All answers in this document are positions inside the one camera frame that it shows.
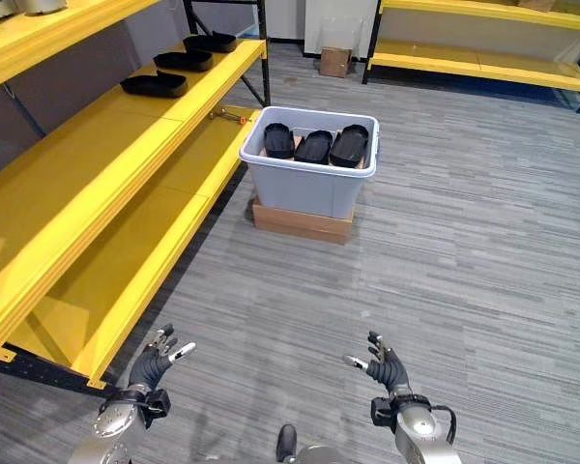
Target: yellow shelf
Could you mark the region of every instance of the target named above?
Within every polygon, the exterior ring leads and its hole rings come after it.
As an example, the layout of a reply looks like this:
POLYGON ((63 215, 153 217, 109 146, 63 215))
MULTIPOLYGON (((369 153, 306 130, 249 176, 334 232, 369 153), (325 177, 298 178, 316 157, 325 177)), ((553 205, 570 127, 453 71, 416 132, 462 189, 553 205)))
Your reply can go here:
POLYGON ((242 41, 215 54, 208 72, 184 72, 176 100, 117 86, 0 172, 1 360, 13 358, 11 332, 264 53, 242 41))
POLYGON ((551 12, 538 12, 516 6, 514 0, 383 0, 381 12, 386 8, 420 10, 532 22, 548 26, 580 30, 580 4, 557 0, 551 12))
POLYGON ((408 68, 542 85, 580 92, 580 67, 452 46, 379 40, 369 66, 408 68))
POLYGON ((101 376, 239 163, 244 126, 205 119, 28 314, 9 342, 101 376))
POLYGON ((0 84, 159 0, 69 0, 54 14, 0 21, 0 84))

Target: gray wall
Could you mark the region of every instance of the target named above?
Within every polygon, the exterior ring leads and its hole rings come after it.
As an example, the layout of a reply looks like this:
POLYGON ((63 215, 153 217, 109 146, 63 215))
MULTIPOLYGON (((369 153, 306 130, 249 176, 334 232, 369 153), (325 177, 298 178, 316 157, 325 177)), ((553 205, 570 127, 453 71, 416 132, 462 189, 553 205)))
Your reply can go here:
MULTIPOLYGON (((251 6, 196 4, 212 29, 239 33, 253 23, 251 6)), ((10 80, 50 132, 187 34, 183 2, 161 0, 10 80)), ((0 88, 0 169, 38 141, 0 88)))

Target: white wall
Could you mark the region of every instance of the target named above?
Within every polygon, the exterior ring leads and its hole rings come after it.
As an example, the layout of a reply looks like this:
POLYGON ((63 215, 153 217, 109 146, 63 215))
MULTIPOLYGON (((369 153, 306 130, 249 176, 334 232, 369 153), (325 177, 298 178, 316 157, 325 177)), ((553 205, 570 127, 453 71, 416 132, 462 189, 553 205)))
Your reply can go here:
POLYGON ((266 0, 267 34, 273 39, 305 38, 305 0, 266 0))
POLYGON ((376 3, 376 0, 306 0, 304 52, 320 53, 319 38, 323 17, 351 16, 363 19, 359 51, 355 55, 366 57, 376 3))

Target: plastic storage bin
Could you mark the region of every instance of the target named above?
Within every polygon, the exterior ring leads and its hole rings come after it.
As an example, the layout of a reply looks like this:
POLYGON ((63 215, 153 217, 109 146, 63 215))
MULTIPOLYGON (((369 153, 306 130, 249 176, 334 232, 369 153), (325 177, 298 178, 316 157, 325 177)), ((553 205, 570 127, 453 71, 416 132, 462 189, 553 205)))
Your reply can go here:
POLYGON ((264 206, 348 218, 363 182, 376 173, 377 150, 378 121, 370 116, 269 106, 264 108, 241 148, 241 160, 249 166, 258 198, 264 206), (271 123, 285 124, 295 135, 301 136, 312 131, 335 133, 346 126, 360 124, 369 132, 363 168, 260 156, 264 128, 271 123))

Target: cardboard box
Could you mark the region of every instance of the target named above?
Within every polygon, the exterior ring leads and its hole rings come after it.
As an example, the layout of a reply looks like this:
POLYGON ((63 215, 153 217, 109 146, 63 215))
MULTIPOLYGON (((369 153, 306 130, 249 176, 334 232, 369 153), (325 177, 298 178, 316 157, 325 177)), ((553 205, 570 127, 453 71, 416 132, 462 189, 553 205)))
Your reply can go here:
POLYGON ((337 219, 269 208, 258 198, 253 201, 253 221, 258 229, 340 245, 350 238, 353 215, 354 210, 347 219, 337 219))
POLYGON ((552 10, 556 0, 518 0, 518 7, 530 8, 540 12, 549 12, 552 10))
POLYGON ((352 50, 323 46, 320 57, 320 74, 345 77, 348 73, 351 59, 352 50))

